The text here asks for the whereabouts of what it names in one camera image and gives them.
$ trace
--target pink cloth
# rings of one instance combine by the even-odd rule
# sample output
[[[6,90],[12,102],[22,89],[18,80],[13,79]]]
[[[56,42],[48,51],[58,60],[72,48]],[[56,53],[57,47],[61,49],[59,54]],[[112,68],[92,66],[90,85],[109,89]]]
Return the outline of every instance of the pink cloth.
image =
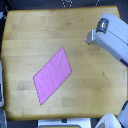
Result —
[[[62,47],[33,77],[40,105],[57,90],[70,73],[71,68]]]

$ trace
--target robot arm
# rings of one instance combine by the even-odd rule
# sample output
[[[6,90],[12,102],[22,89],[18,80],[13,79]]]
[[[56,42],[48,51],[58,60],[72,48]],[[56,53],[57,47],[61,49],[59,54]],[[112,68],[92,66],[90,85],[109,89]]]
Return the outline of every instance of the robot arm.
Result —
[[[128,25],[112,14],[103,14],[97,28],[91,30],[85,42],[97,44],[128,68]]]

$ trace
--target wooden table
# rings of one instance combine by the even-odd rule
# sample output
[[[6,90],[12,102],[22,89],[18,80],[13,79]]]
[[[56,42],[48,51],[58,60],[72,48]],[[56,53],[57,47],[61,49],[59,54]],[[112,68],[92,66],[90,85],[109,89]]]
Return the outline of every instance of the wooden table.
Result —
[[[84,42],[102,13],[119,17],[116,7],[8,13],[1,55],[7,119],[118,115],[127,99],[127,70],[104,49]],[[40,105],[33,76],[62,46],[72,74]]]

